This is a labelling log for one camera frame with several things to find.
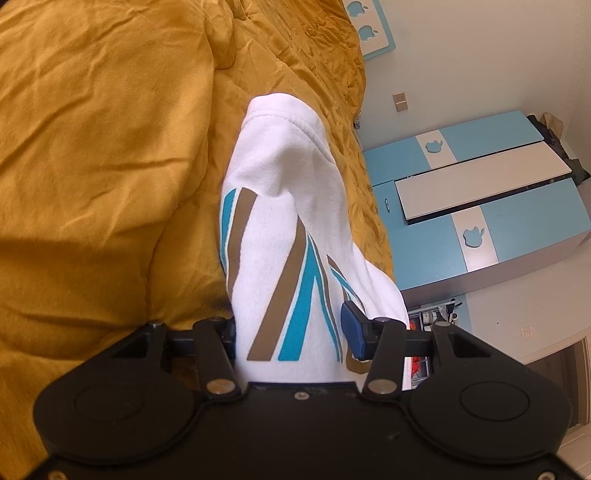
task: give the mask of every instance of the white stripe panel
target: white stripe panel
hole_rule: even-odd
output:
[[[492,243],[491,233],[488,231],[488,225],[486,224],[486,219],[484,218],[484,214],[480,207],[472,207],[466,210],[460,210],[459,212],[454,212],[452,213],[452,220],[456,227],[457,238],[462,247],[462,253],[464,255],[464,260],[466,261],[468,272],[474,272],[481,268],[490,267],[499,262],[499,259],[496,256],[495,246]],[[479,232],[484,229],[482,245],[477,248],[467,246],[466,240],[464,239],[464,232],[466,232],[466,230],[472,230],[474,227],[478,228]]]
[[[439,130],[417,135],[416,139],[418,144],[421,145],[423,153],[425,154],[425,157],[427,157],[427,161],[432,170],[434,168],[445,167],[446,165],[457,163],[456,156],[453,154],[452,149],[449,148],[449,145],[447,145],[445,138],[443,138],[443,135]],[[427,151],[427,144],[431,142],[443,142],[439,153],[431,153]]]
[[[539,142],[398,180],[396,188],[404,215],[411,220],[570,172],[546,143]]]

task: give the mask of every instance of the wrinkled fabric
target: wrinkled fabric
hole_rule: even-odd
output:
[[[232,314],[220,190],[248,103],[324,124],[353,239],[391,255],[351,124],[365,74],[340,0],[9,0],[0,9],[0,475],[45,457],[33,402],[145,323]]]

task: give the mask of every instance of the light switch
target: light switch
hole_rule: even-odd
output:
[[[398,112],[404,112],[408,110],[408,102],[406,100],[406,93],[400,92],[395,93],[393,96],[394,98],[394,105],[396,105],[396,110]]]

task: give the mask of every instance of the silver screw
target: silver screw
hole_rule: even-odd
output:
[[[369,382],[368,389],[376,395],[390,395],[391,393],[396,392],[398,386],[396,382],[393,382],[392,380],[380,378]]]
[[[59,470],[52,470],[47,474],[47,480],[68,480],[68,477],[64,472]]]
[[[296,392],[294,394],[294,398],[296,400],[308,400],[308,398],[310,398],[310,394],[308,392]]]
[[[232,393],[235,388],[236,384],[226,378],[217,378],[207,383],[207,390],[214,395],[226,395]]]

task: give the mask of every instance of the yellow blanket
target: yellow blanket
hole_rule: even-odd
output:
[[[340,0],[9,0],[0,9],[0,476],[45,456],[38,393],[148,319],[230,316],[220,186],[249,101],[324,122],[353,238],[391,256],[351,123]]]

